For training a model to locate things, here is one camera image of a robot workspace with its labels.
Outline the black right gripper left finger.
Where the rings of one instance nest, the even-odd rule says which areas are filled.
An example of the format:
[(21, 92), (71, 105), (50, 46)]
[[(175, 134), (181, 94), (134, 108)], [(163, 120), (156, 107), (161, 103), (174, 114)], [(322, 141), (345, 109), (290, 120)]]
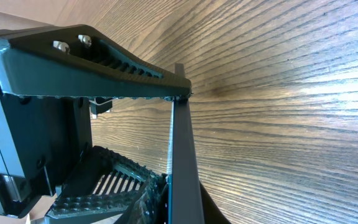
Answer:
[(91, 26), (0, 30), (0, 91), (56, 98), (191, 95), (191, 82), (136, 57)]

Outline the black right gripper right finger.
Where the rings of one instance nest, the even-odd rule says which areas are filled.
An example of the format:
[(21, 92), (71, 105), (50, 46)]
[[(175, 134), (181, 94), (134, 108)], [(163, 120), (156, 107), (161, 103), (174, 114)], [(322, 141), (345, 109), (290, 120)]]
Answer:
[(95, 146), (57, 190), (46, 223), (168, 223), (166, 174)]

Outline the blue Galaxy smartphone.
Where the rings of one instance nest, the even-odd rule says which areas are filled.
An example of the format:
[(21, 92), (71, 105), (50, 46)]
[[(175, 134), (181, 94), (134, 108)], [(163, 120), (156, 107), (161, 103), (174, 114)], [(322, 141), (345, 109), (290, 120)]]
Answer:
[(169, 223), (204, 223), (200, 180), (188, 98), (172, 103), (170, 125)]

